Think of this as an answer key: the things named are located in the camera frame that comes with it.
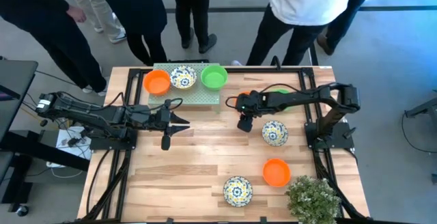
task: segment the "wooden plank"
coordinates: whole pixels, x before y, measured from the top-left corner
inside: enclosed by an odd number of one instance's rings
[[[124,92],[128,69],[113,69],[106,103]],[[335,80],[332,69],[314,68],[314,72],[317,85]],[[169,151],[160,148],[162,133],[139,132],[137,148],[130,160],[122,221],[161,222],[167,217],[182,222],[259,221],[260,216],[267,216],[269,221],[296,221],[287,209],[286,187],[268,186],[262,177],[262,167],[268,159],[280,158],[290,166],[292,180],[303,175],[315,177],[313,156],[303,129],[306,122],[303,106],[257,118],[252,132],[245,133],[236,127],[239,114],[224,104],[229,96],[261,90],[278,80],[300,89],[297,74],[230,74],[228,84],[221,91],[220,113],[214,107],[182,105],[175,113],[190,121],[191,128],[172,137]],[[142,91],[140,103],[147,104],[147,100],[148,93]],[[328,110],[322,105],[323,113]],[[315,120],[314,108],[311,113]],[[287,143],[280,148],[271,147],[262,139],[262,126],[269,120],[283,122],[289,131]],[[96,152],[91,158],[78,218],[85,215],[89,185],[103,153]],[[358,211],[368,215],[355,160],[343,150],[332,150],[332,154],[340,188]],[[112,152],[96,178],[91,207],[107,187],[111,160]],[[246,207],[232,208],[223,199],[223,185],[232,176],[244,176],[253,186],[253,199]],[[117,192],[114,196],[110,216],[115,214]]]

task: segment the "black jacket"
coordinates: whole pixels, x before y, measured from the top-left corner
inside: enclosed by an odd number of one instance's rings
[[[126,33],[139,33],[144,38],[160,34],[167,24],[163,0],[107,0],[117,14]]]
[[[0,16],[24,31],[43,35],[61,30],[57,22],[69,20],[68,7],[64,0],[0,0]]]

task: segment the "green bowl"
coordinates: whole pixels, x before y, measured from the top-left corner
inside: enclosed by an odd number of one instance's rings
[[[208,89],[218,91],[227,82],[227,71],[222,66],[208,66],[203,69],[200,79]]]
[[[289,94],[290,93],[288,90],[285,90],[285,89],[276,89],[275,92],[280,92],[282,94]],[[290,107],[285,108],[284,111],[289,111],[289,110],[290,110]]]

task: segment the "green plant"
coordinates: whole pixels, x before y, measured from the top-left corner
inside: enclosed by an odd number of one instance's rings
[[[326,179],[300,176],[288,186],[288,209],[304,224],[334,224],[339,214],[340,198]]]

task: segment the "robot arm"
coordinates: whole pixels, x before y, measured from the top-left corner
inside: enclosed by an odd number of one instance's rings
[[[41,94],[36,113],[50,120],[67,118],[92,129],[99,130],[100,136],[123,141],[129,139],[129,130],[162,131],[161,148],[168,150],[170,137],[190,126],[170,126],[171,123],[189,124],[170,109],[171,100],[156,108],[147,105],[123,105],[105,107],[78,100],[71,95],[58,92]]]
[[[339,91],[337,100],[330,95],[330,92],[333,90]],[[360,109],[357,88],[340,83],[331,83],[315,89],[289,94],[252,91],[249,95],[240,94],[237,97],[237,105],[234,108],[241,113],[238,128],[245,132],[250,132],[254,117],[275,114],[287,107],[317,102],[322,102],[332,107],[325,117],[317,120],[317,130],[320,138],[329,136],[332,133],[333,126],[345,114],[355,113]]]

